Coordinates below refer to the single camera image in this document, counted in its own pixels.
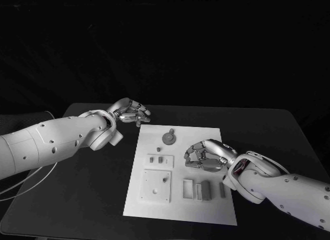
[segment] black background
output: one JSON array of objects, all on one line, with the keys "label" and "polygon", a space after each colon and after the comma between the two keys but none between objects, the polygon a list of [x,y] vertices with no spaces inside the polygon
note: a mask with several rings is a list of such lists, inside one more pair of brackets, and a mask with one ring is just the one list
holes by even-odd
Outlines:
[{"label": "black background", "polygon": [[0,114],[125,97],[288,109],[330,174],[330,2],[0,1]]}]

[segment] table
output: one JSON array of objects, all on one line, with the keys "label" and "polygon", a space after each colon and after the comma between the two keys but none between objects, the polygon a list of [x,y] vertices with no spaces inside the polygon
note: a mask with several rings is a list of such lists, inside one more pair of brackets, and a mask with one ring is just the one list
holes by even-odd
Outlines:
[{"label": "table", "polygon": [[[110,106],[76,103],[64,117]],[[162,105],[148,108],[149,124],[220,128],[224,143],[240,153],[256,151],[292,173],[330,183],[288,110]],[[254,204],[236,191],[238,226],[123,216],[140,129],[135,123],[120,122],[119,131],[125,138],[117,146],[109,144],[99,151],[80,149],[74,157],[58,163],[41,185],[15,199],[0,222],[3,234],[90,240],[221,240],[251,236],[266,240],[330,239],[329,232],[283,213],[267,199]],[[31,178],[21,190],[41,179],[42,176]]]}]

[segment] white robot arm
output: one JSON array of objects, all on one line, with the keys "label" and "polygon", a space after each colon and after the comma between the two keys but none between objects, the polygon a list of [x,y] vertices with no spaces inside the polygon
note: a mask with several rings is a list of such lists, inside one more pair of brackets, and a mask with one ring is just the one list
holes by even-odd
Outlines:
[{"label": "white robot arm", "polygon": [[[198,161],[191,159],[194,152]],[[207,153],[220,159],[207,158]],[[188,167],[208,172],[227,166],[223,182],[253,203],[269,198],[283,212],[330,232],[330,184],[290,174],[275,160],[253,151],[238,155],[236,149],[214,139],[191,146],[184,157]]]},{"label": "white robot arm", "polygon": [[76,155],[80,148],[100,150],[123,139],[117,121],[151,122],[148,108],[123,98],[109,110],[91,110],[80,116],[58,118],[0,136],[0,180],[48,166]]}]

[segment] rectangular block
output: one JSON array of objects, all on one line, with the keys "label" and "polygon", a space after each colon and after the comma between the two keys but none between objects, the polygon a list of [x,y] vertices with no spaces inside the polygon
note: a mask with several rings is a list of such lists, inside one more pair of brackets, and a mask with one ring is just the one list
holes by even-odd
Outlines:
[{"label": "rectangular block", "polygon": [[158,169],[174,169],[175,156],[148,154],[145,158],[145,167]]},{"label": "rectangular block", "polygon": [[172,172],[143,170],[139,200],[142,202],[171,203]]},{"label": "rectangular block", "polygon": [[202,181],[201,182],[201,191],[202,191],[202,200],[205,200],[205,201],[213,200],[211,182],[210,181]]},{"label": "rectangular block", "polygon": [[197,200],[202,201],[204,200],[204,192],[202,192],[202,185],[197,184]]},{"label": "rectangular block", "polygon": [[184,198],[195,199],[194,180],[184,179]]},{"label": "rectangular block", "polygon": [[220,182],[221,198],[226,199],[226,184]]}]

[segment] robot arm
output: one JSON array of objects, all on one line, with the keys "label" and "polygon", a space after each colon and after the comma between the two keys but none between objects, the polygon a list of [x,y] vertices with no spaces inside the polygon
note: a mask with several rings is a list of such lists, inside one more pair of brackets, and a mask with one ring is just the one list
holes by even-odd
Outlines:
[{"label": "robot arm", "polygon": [[9,176],[48,166],[76,155],[80,148],[100,150],[110,142],[123,139],[117,121],[151,122],[151,111],[129,98],[123,98],[104,110],[91,110],[80,116],[58,118],[0,136],[0,180]]},{"label": "robot arm", "polygon": [[[207,166],[210,158],[198,157],[197,165],[210,172],[227,165],[228,173],[223,182],[233,190],[256,204],[269,198],[283,212],[330,232],[330,184],[290,174],[275,160],[253,151],[238,155],[228,145],[213,139],[200,144],[201,151],[220,156],[220,160],[215,159],[215,166],[213,161]],[[191,167],[188,153],[185,159]]]}]

